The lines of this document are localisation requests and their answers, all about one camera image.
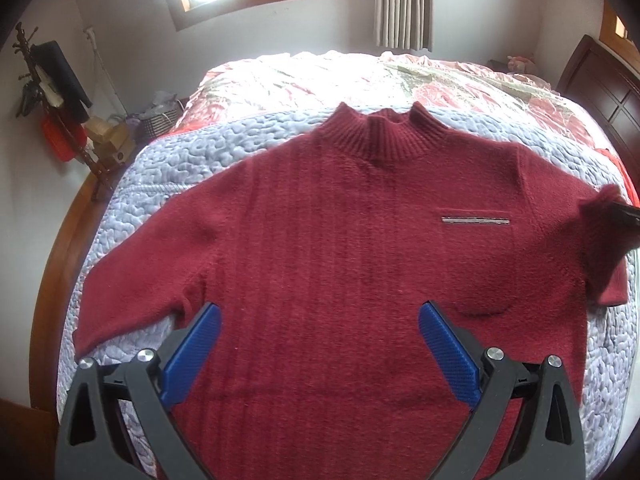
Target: white wall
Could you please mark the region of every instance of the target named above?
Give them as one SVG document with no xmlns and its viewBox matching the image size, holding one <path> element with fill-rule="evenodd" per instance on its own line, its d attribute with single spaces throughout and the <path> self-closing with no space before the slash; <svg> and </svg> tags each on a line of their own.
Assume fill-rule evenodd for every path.
<svg viewBox="0 0 640 480">
<path fill-rule="evenodd" d="M 431 54 L 436 59 L 485 64 L 530 56 L 545 0 L 433 0 Z"/>
<path fill-rule="evenodd" d="M 546 0 L 542 30 L 536 47 L 540 76 L 552 86 L 585 34 L 600 35 L 604 0 Z"/>
<path fill-rule="evenodd" d="M 226 14 L 175 31 L 165 0 L 77 0 L 129 111 L 155 90 L 188 96 L 229 60 L 308 50 L 379 54 L 374 0 L 293 0 Z M 433 56 L 486 63 L 532 54 L 543 0 L 433 0 Z"/>
<path fill-rule="evenodd" d="M 75 0 L 33 0 L 22 17 L 34 41 L 57 40 L 82 86 L 94 88 L 93 53 Z M 27 72 L 11 44 L 0 50 L 0 398 L 29 405 L 33 309 L 49 251 L 87 168 L 55 159 L 40 131 L 41 112 L 14 117 Z"/>
</svg>

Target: sweater sleeve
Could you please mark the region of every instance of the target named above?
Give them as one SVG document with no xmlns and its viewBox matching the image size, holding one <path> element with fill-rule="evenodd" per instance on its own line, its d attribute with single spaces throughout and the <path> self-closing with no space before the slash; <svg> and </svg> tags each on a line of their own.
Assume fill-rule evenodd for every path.
<svg viewBox="0 0 640 480">
<path fill-rule="evenodd" d="M 640 245 L 640 230 L 620 228 L 610 214 L 614 202 L 624 203 L 618 186 L 610 184 L 596 192 L 525 147 L 518 147 L 518 162 L 524 191 L 542 231 L 555 233 L 563 242 L 564 237 L 575 239 L 587 297 L 601 306 L 626 303 L 625 254 Z M 542 216 L 539 211 L 550 214 Z"/>
<path fill-rule="evenodd" d="M 250 192 L 250 159 L 171 197 L 101 259 L 82 288 L 76 359 L 96 345 L 170 312 L 187 318 L 204 304 L 204 273 L 226 226 Z"/>
</svg>

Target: red sweater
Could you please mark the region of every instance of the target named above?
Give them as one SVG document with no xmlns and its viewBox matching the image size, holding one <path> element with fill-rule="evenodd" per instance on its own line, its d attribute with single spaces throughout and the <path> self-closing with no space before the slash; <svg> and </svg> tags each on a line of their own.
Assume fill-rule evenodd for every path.
<svg viewBox="0 0 640 480">
<path fill-rule="evenodd" d="M 467 410 L 418 308 L 438 301 L 514 359 L 560 355 L 579 396 L 587 296 L 637 242 L 604 214 L 619 199 L 419 104 L 342 104 L 169 199 L 105 256 L 84 282 L 76 352 L 171 312 L 183 326 L 212 301 L 222 334 L 174 415 L 216 478 L 423 479 Z M 626 300 L 623 271 L 606 301 Z"/>
</svg>

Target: blue textured pad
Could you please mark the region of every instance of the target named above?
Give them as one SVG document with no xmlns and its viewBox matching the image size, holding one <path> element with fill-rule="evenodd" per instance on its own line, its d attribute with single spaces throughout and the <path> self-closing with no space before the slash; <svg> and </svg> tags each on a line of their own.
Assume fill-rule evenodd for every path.
<svg viewBox="0 0 640 480">
<path fill-rule="evenodd" d="M 482 392 L 480 373 L 460 341 L 429 302 L 420 307 L 418 327 L 457 400 L 474 409 Z"/>
<path fill-rule="evenodd" d="M 211 303 L 162 372 L 160 401 L 166 410 L 183 402 L 216 343 L 222 325 L 220 309 Z"/>
</svg>

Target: pleated curtain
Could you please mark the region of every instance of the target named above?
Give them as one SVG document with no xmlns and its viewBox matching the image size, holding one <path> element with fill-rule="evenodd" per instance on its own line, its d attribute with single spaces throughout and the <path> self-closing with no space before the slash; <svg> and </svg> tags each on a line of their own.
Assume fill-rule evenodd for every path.
<svg viewBox="0 0 640 480">
<path fill-rule="evenodd" d="M 379 46 L 420 50 L 430 47 L 431 0 L 376 0 Z"/>
</svg>

